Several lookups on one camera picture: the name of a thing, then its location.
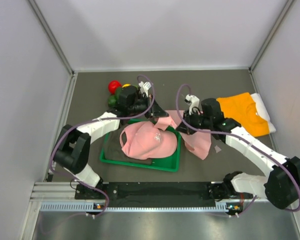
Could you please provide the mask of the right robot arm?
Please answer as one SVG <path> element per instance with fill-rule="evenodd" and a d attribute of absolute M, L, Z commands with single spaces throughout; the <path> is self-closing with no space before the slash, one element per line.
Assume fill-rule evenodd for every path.
<path fill-rule="evenodd" d="M 226 118 L 214 98 L 200 101 L 195 95 L 187 94 L 184 101 L 189 109 L 178 115 L 181 123 L 177 130 L 189 135 L 211 134 L 240 152 L 263 173 L 259 176 L 237 171 L 227 175 L 223 185 L 227 197 L 249 193 L 267 199 L 281 210 L 298 201 L 295 211 L 300 210 L 300 158 L 288 158 L 267 147 L 236 120 Z"/>

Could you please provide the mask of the pink plastic bag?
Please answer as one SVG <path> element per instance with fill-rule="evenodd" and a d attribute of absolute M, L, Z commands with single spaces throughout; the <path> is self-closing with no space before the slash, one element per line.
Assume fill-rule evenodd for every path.
<path fill-rule="evenodd" d="M 180 110 L 179 114 L 177 110 L 167 110 L 169 114 L 168 117 L 160 117 L 156 118 L 155 127 L 161 130 L 166 130 L 168 127 L 172 127 L 175 130 L 177 127 L 182 123 L 181 118 L 184 111 Z M 194 134 L 186 134 L 179 132 L 186 149 L 197 156 L 199 159 L 204 160 L 210 151 L 211 147 L 211 134 L 210 133 L 203 133 L 203 132 L 195 132 Z"/>

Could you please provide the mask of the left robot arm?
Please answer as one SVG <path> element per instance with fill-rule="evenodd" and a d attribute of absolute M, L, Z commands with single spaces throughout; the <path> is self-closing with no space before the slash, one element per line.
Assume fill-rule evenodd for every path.
<path fill-rule="evenodd" d="M 104 191 L 101 177 L 88 164 L 91 144 L 104 135 L 117 130 L 121 121 L 145 116 L 165 118 L 169 114 L 155 101 L 154 95 L 144 87 L 129 85 L 118 88 L 114 106 L 100 117 L 79 126 L 65 125 L 51 154 L 52 160 L 86 185 L 92 198 Z"/>

